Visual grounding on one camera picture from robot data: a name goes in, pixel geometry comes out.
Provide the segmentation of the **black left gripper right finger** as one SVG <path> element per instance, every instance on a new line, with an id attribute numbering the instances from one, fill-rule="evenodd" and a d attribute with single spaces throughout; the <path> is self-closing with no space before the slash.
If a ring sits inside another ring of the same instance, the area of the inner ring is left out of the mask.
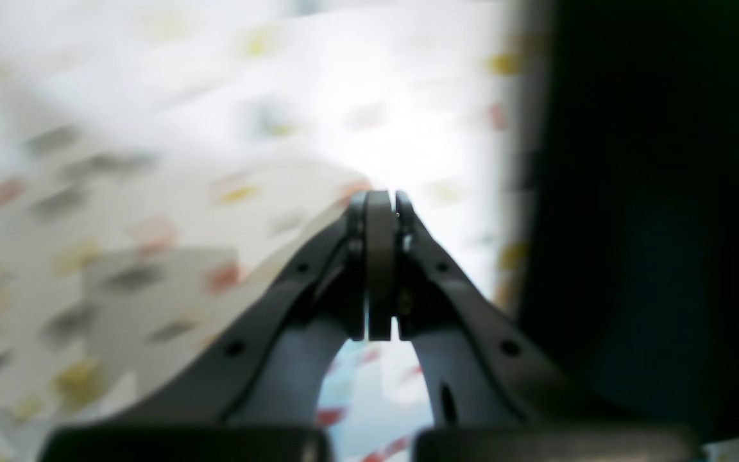
<path id="1" fill-rule="evenodd" d="M 695 461 L 681 425 L 608 404 L 472 284 L 403 192 L 379 193 L 379 338 L 411 342 L 433 407 L 416 461 Z"/>

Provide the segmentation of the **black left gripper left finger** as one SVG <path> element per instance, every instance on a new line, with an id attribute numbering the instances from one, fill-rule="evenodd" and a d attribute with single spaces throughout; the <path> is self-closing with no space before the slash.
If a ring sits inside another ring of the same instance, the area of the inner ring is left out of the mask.
<path id="1" fill-rule="evenodd" d="M 358 192 L 193 363 L 42 461 L 331 461 L 316 407 L 347 340 L 382 339 L 382 192 Z"/>

